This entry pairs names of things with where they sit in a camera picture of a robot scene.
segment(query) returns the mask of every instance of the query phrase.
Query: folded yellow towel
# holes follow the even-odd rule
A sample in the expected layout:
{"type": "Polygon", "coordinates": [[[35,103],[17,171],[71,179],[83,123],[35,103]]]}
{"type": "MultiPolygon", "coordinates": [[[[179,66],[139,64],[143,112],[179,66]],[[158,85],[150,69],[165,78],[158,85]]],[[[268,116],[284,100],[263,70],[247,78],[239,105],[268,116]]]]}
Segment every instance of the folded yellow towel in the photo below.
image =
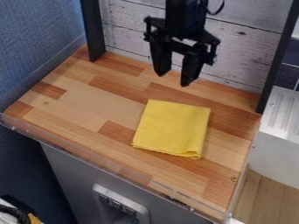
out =
{"type": "Polygon", "coordinates": [[[149,151],[200,158],[210,112],[209,108],[149,100],[132,144],[149,151]]]}

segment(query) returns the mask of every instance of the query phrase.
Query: vertical black post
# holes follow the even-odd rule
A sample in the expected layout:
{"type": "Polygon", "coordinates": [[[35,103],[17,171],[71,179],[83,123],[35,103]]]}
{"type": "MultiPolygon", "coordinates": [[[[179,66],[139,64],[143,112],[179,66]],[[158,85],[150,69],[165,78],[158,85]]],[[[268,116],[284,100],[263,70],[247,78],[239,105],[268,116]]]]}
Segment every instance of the vertical black post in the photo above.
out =
{"type": "Polygon", "coordinates": [[[287,50],[289,40],[292,36],[294,27],[296,25],[296,21],[299,15],[299,0],[294,0],[292,6],[289,11],[289,16],[287,22],[284,26],[282,37],[280,43],[277,47],[274,60],[272,62],[272,66],[270,68],[265,87],[261,93],[261,99],[259,101],[259,105],[256,109],[256,113],[262,114],[265,110],[267,105],[268,98],[271,94],[273,85],[275,84],[275,80],[278,74],[279,67],[282,63],[283,56],[287,50]]]}
{"type": "Polygon", "coordinates": [[[106,51],[99,0],[80,0],[90,61],[96,61],[106,51]]]}

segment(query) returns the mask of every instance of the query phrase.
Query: screw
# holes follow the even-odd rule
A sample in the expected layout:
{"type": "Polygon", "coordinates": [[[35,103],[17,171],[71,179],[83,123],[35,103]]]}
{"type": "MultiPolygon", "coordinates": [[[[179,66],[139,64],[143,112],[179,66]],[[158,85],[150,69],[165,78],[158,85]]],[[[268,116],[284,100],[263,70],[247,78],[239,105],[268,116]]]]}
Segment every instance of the screw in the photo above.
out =
{"type": "Polygon", "coordinates": [[[236,177],[231,177],[232,182],[237,182],[237,178],[236,177]]]}

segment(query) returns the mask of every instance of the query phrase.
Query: gray fabric wall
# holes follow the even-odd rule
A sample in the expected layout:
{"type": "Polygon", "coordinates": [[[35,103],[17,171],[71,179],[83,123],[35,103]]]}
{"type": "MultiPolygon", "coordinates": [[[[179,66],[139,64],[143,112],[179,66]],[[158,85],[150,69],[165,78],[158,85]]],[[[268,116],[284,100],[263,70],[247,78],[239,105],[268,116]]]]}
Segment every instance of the gray fabric wall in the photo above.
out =
{"type": "MultiPolygon", "coordinates": [[[[84,43],[80,0],[0,1],[0,111],[84,43]]],[[[0,195],[47,224],[75,223],[38,143],[0,126],[0,195]]]]}

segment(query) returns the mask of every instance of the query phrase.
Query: wooden tabletop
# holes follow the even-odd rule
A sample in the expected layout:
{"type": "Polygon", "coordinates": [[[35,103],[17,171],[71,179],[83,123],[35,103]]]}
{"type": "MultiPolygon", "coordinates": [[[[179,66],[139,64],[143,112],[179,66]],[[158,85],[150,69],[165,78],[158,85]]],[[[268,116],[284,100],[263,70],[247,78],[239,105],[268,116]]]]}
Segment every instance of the wooden tabletop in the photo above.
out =
{"type": "Polygon", "coordinates": [[[258,100],[257,94],[207,80],[182,88],[178,73],[159,78],[148,64],[111,52],[92,63],[84,46],[4,113],[36,127],[31,132],[39,138],[218,221],[260,121],[254,113],[258,100]],[[212,110],[201,159],[131,147],[148,99],[212,110]]]}

